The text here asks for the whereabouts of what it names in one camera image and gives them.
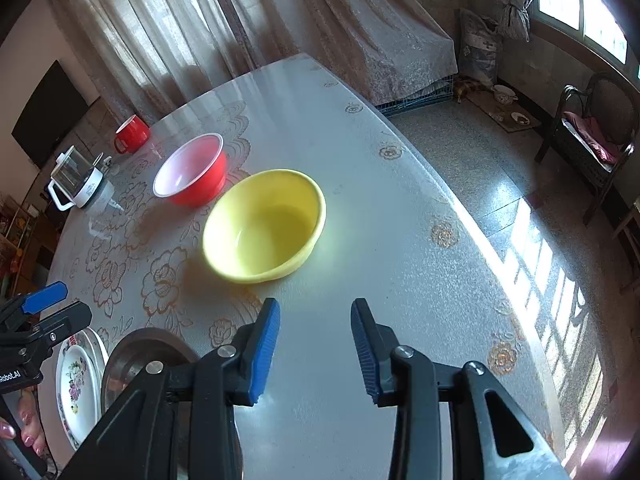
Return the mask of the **left hand painted nails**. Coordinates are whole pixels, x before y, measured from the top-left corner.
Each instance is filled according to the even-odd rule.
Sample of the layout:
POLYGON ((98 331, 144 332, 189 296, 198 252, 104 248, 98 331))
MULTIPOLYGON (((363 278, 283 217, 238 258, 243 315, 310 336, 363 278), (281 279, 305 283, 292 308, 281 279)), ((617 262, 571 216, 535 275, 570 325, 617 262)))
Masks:
POLYGON ((23 426, 19 433, 3 417, 0 418, 2 439, 14 439, 18 434, 28 448, 40 457, 46 452, 46 436, 44 435, 40 417, 37 413, 37 402, 32 388, 23 389, 17 403, 18 416, 23 426))

